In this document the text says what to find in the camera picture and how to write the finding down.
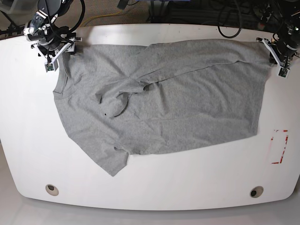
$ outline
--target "t-shirt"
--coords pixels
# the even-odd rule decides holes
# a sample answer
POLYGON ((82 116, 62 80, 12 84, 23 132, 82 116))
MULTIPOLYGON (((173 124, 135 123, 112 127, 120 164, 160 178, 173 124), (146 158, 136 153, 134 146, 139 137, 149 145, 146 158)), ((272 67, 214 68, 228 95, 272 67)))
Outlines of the t-shirt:
POLYGON ((66 133, 111 176, 130 154, 256 135, 270 68, 263 44, 219 39, 78 46, 59 63, 54 98, 66 133))

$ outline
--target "yellow cable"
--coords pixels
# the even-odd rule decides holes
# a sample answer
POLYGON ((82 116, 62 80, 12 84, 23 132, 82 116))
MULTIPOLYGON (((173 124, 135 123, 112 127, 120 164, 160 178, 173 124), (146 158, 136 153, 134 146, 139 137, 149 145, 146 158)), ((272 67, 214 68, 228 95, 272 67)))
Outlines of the yellow cable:
POLYGON ((113 13, 113 14, 107 14, 107 15, 96 15, 96 16, 92 16, 92 17, 90 17, 90 18, 88 18, 88 19, 86 19, 85 21, 83 21, 81 24, 80 24, 80 26, 79 27, 83 27, 83 26, 86 26, 89 22, 91 22, 92 20, 94 20, 94 19, 97 19, 97 18, 100 18, 100 17, 107 17, 107 16, 114 16, 114 15, 118 15, 118 14, 120 14, 122 12, 122 10, 121 11, 119 11, 119 12, 117 12, 117 13, 113 13))

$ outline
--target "cable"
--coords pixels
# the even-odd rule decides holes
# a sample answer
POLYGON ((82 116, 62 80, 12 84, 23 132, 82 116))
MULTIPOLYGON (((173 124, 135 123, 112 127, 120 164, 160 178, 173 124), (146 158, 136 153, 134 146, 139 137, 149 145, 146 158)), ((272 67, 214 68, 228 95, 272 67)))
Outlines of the cable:
POLYGON ((81 22, 83 21, 84 14, 85 14, 85 3, 84 3, 84 0, 80 0, 80 2, 81 2, 82 10, 81 10, 79 20, 76 23, 76 25, 68 31, 68 33, 72 33, 74 30, 76 30, 80 26, 81 22))
POLYGON ((282 25, 284 24, 284 22, 285 22, 285 20, 282 18, 282 22, 281 22, 281 24, 280 24, 280 27, 279 27, 278 30, 272 35, 272 37, 273 37, 273 39, 274 39, 275 41, 278 41, 278 40, 275 38, 275 34, 277 34, 277 33, 280 31, 280 29, 281 29, 282 25))
POLYGON ((49 46, 49 48, 47 49, 47 62, 48 62, 48 63, 51 62, 51 59, 50 59, 50 56, 49 56, 50 48, 51 48, 55 43, 57 43, 57 41, 54 42, 54 43, 52 43, 52 44, 49 46))
POLYGON ((151 12, 150 12, 150 9, 148 9, 148 18, 146 19, 146 22, 149 22, 151 20, 151 12))
POLYGON ((165 1, 162 1, 161 5, 160 5, 160 9, 159 9, 159 16, 162 16, 164 6, 165 6, 165 1))
POLYGON ((221 14, 222 14, 222 12, 224 11, 224 9, 226 8, 227 4, 225 4, 225 5, 223 6, 223 8, 221 9, 221 11, 220 11, 220 13, 219 13, 218 19, 217 19, 217 22, 218 22, 218 24, 217 24, 217 29, 218 29, 219 33, 220 33, 223 37, 225 37, 225 38, 235 38, 235 37, 237 37, 237 36, 240 34, 240 31, 241 31, 241 29, 242 29, 243 20, 242 20, 242 14, 241 14, 241 11, 240 11, 240 6, 238 5, 237 0, 234 0, 234 3, 235 3, 236 8, 237 8, 237 10, 238 10, 238 12, 239 12, 239 30, 238 30, 238 32, 236 32, 235 35, 232 35, 232 36, 226 36, 225 34, 222 33, 222 31, 221 31, 221 29, 220 29, 220 23, 219 23, 219 22, 220 22, 221 14))
POLYGON ((53 30, 53 27, 51 25, 51 20, 50 20, 50 16, 49 16, 49 8, 48 8, 48 3, 47 3, 48 0, 45 0, 45 6, 46 6, 46 10, 47 10, 47 14, 48 14, 48 21, 49 21, 49 25, 50 25, 50 29, 52 30, 53 34, 55 34, 55 36, 57 36, 59 39, 63 40, 63 41, 66 41, 68 43, 71 43, 71 44, 74 44, 73 41, 70 41, 70 40, 67 40, 65 38, 63 38, 62 36, 58 35, 54 30, 53 30))
POLYGON ((86 26, 89 22, 91 22, 92 20, 94 19, 97 19, 97 18, 101 18, 101 17, 107 17, 107 16, 114 16, 114 15, 118 15, 120 14, 121 12, 123 12, 123 10, 120 10, 119 12, 117 13, 113 13, 113 14, 107 14, 107 15, 96 15, 96 16, 92 16, 88 19, 86 19, 85 21, 83 21, 79 27, 83 27, 83 26, 86 26))
POLYGON ((133 6, 133 5, 135 5, 135 4, 137 4, 137 3, 139 3, 140 1, 137 1, 137 2, 135 2, 135 3, 133 3, 133 4, 127 4, 128 6, 133 6))
POLYGON ((236 12, 236 10, 232 10, 232 9, 231 9, 231 10, 229 10, 229 11, 227 12, 227 17, 226 17, 224 23, 222 23, 222 27, 224 27, 225 24, 227 23, 227 21, 228 21, 230 15, 231 15, 231 12, 236 12))
POLYGON ((278 22, 280 22, 280 20, 276 16, 274 16, 274 13, 271 14, 270 18, 271 17, 273 17, 275 20, 277 20, 278 22))
POLYGON ((154 11, 154 1, 150 1, 151 3, 151 23, 153 22, 154 20, 154 14, 155 14, 155 11, 154 11))

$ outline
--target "black cable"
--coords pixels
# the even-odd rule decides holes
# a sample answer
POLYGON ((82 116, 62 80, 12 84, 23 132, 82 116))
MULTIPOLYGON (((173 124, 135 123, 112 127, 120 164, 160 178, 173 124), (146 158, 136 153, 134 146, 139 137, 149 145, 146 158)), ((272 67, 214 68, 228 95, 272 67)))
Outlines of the black cable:
POLYGON ((151 3, 151 11, 152 11, 152 15, 151 15, 151 22, 153 22, 154 19, 154 1, 150 1, 151 3))
POLYGON ((282 11, 281 11, 281 8, 280 8, 280 6, 279 6, 279 3, 278 2, 274 2, 274 4, 276 5, 276 7, 277 7, 277 9, 278 9, 278 11, 279 11, 279 13, 280 13, 280 15, 282 16, 282 11))
POLYGON ((285 22, 285 20, 282 18, 282 22, 281 22, 281 24, 280 24, 278 30, 273 34, 273 39, 274 39, 275 41, 278 41, 278 40, 275 38, 275 34, 277 34, 277 33, 280 31, 280 29, 281 29, 282 25, 284 24, 284 22, 285 22))
POLYGON ((62 36, 58 35, 58 34, 54 31, 54 29, 53 29, 53 27, 52 27, 52 25, 51 25, 51 20, 50 20, 50 16, 49 16, 50 13, 49 13, 49 8, 48 8, 48 3, 47 3, 47 1, 48 1, 48 0, 45 0, 45 6, 46 6, 47 14, 48 14, 48 21, 49 21, 50 29, 52 30, 53 34, 55 34, 55 36, 58 37, 60 40, 66 41, 66 42, 71 43, 71 44, 74 44, 73 41, 70 41, 70 40, 67 40, 67 39, 63 38, 62 36))
POLYGON ((222 27, 224 27, 225 24, 227 23, 229 17, 231 16, 231 12, 236 12, 236 10, 232 10, 232 9, 231 9, 231 10, 229 10, 229 11, 227 12, 227 17, 226 17, 224 23, 222 23, 222 27))
POLYGON ((50 59, 50 56, 49 56, 50 48, 51 48, 54 44, 56 44, 57 42, 59 42, 59 41, 55 41, 55 42, 52 43, 52 44, 49 46, 49 48, 47 49, 47 61, 48 61, 48 63, 51 62, 51 59, 50 59))
POLYGON ((127 4, 128 6, 133 6, 133 5, 135 5, 135 4, 137 4, 137 3, 139 3, 140 1, 137 1, 137 2, 135 2, 135 3, 133 3, 133 4, 127 4))
POLYGON ((165 6, 165 1, 162 1, 161 5, 160 5, 160 9, 159 9, 159 16, 162 16, 164 6, 165 6))
POLYGON ((237 36, 240 34, 240 31, 241 31, 241 29, 242 29, 243 20, 242 20, 242 14, 241 14, 241 11, 240 11, 240 6, 238 5, 237 0, 234 0, 234 3, 235 3, 236 8, 237 8, 237 10, 238 10, 238 12, 239 12, 239 30, 238 30, 238 32, 236 32, 235 35, 232 35, 232 36, 226 36, 225 34, 222 33, 222 31, 221 31, 221 29, 220 29, 220 18, 221 18, 221 14, 222 14, 222 12, 224 11, 224 9, 226 8, 227 4, 224 4, 223 8, 221 9, 221 11, 220 11, 220 13, 219 13, 218 19, 217 19, 217 22, 218 22, 218 24, 217 24, 217 29, 218 29, 219 33, 220 33, 223 37, 225 37, 225 38, 235 38, 235 37, 237 37, 237 36))
POLYGON ((146 19, 146 22, 149 22, 151 20, 151 12, 150 12, 150 9, 148 9, 148 13, 149 13, 149 16, 148 18, 146 19))
POLYGON ((84 0, 80 0, 80 2, 81 2, 82 10, 81 10, 79 20, 76 23, 76 25, 68 31, 68 33, 72 33, 74 30, 76 30, 80 26, 81 22, 83 21, 84 14, 85 14, 85 3, 84 3, 84 0))
POLYGON ((274 16, 274 13, 271 14, 270 18, 271 18, 272 16, 274 17, 275 20, 277 20, 278 22, 280 22, 280 20, 279 20, 276 16, 274 16))

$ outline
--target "floor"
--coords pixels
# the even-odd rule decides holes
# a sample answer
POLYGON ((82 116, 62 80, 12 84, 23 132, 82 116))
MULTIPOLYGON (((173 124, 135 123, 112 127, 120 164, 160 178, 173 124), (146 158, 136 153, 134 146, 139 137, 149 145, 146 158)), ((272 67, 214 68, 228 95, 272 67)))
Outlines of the floor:
MULTIPOLYGON (((120 11, 117 8, 119 0, 85 0, 86 11, 84 20, 96 16, 96 15, 108 15, 114 14, 120 11)), ((129 3, 135 3, 135 0, 130 0, 129 3)), ((10 18, 17 24, 23 25, 27 21, 31 20, 37 8, 34 7, 27 14, 10 14, 10 18)), ((69 26, 73 27, 77 18, 81 13, 81 4, 79 0, 74 0, 68 12, 59 17, 55 24, 57 26, 69 26)), ((107 24, 124 24, 124 23, 146 23, 146 20, 149 16, 148 12, 148 3, 145 1, 140 1, 133 6, 127 6, 126 9, 115 16, 101 17, 95 19, 87 24, 87 26, 96 26, 96 25, 107 25, 107 24)), ((3 14, 0 14, 0 30, 6 30, 10 22, 4 17, 3 14)))

